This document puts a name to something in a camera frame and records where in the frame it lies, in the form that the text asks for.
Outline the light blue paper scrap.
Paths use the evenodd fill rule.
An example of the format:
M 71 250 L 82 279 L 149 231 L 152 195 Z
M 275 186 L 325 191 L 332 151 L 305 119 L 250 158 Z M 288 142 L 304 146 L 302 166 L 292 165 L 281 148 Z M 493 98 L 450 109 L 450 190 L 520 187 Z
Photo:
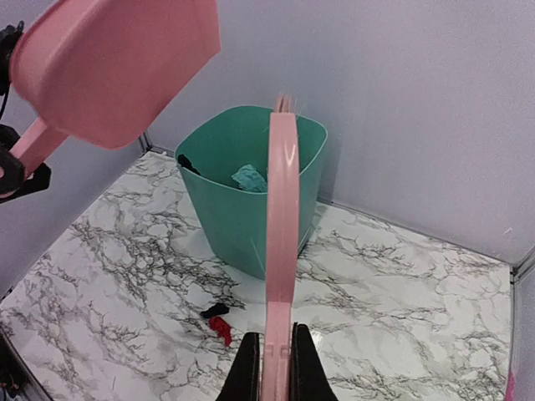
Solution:
M 252 193 L 265 193 L 268 191 L 266 179 L 253 165 L 243 165 L 231 175 L 231 178 L 237 184 L 239 190 Z

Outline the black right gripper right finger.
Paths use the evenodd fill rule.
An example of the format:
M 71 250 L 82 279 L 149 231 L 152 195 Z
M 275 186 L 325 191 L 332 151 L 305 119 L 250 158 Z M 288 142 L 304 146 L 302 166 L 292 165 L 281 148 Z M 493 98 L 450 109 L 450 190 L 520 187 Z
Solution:
M 294 323 L 292 331 L 289 399 L 337 401 L 329 385 L 306 324 Z

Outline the tiny black paper scrap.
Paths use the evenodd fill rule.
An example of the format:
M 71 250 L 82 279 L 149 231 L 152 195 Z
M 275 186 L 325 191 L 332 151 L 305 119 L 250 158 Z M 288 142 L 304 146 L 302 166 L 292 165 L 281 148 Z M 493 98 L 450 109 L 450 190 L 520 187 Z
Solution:
M 204 319 L 211 319 L 213 317 L 219 317 L 228 314 L 229 312 L 230 308 L 226 304 L 222 302 L 217 302 L 216 304 L 209 307 L 207 310 L 202 311 L 200 315 Z

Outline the pink plastic dustpan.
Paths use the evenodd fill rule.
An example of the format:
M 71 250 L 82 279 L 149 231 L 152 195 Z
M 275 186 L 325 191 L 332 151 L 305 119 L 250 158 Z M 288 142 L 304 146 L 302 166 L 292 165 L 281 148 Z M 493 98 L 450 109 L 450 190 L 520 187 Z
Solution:
M 27 174 L 68 137 L 135 142 L 221 49 L 213 1 L 58 1 L 10 61 L 37 119 L 13 146 Z

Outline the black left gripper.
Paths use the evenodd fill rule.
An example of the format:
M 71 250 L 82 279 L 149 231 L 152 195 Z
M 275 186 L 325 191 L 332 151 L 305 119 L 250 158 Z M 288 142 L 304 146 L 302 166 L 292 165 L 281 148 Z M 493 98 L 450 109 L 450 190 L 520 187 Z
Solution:
M 10 59 L 23 30 L 24 21 L 20 21 L 17 26 L 9 24 L 0 31 L 0 95 L 3 98 L 0 116 L 3 116 L 6 109 L 11 85 Z M 1 125 L 1 204 L 47 190 L 50 186 L 52 171 L 44 163 L 25 180 L 24 164 L 11 153 L 18 140 L 19 135 L 15 129 Z

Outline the pink plastic hand brush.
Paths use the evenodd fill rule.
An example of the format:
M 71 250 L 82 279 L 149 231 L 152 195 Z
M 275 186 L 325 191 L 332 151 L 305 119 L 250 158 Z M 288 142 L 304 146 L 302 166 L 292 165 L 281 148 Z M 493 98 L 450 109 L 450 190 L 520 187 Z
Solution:
M 266 325 L 261 400 L 287 400 L 291 315 L 299 243 L 299 152 L 288 95 L 277 98 L 269 122 L 266 234 Z

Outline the red paper scrap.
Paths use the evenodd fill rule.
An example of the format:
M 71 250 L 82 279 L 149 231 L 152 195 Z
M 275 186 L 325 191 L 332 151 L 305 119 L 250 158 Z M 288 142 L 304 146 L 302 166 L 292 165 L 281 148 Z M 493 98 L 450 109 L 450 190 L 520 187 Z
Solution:
M 231 326 L 219 316 L 211 317 L 208 324 L 210 329 L 216 332 L 219 338 L 223 339 L 224 345 L 229 347 L 232 343 Z

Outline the small black paper scrap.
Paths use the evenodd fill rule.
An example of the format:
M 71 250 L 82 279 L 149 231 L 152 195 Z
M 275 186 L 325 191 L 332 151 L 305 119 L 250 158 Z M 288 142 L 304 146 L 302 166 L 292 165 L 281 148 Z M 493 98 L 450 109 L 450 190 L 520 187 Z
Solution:
M 177 163 L 182 169 L 189 170 L 191 173 L 201 176 L 199 170 L 193 166 L 191 161 L 184 154 L 179 154 L 177 156 Z

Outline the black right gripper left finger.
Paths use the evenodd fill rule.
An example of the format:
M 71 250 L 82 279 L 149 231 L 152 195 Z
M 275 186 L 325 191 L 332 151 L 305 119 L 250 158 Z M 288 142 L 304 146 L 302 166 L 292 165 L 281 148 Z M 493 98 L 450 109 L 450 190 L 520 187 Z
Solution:
M 256 332 L 247 332 L 216 401 L 258 401 L 260 340 Z

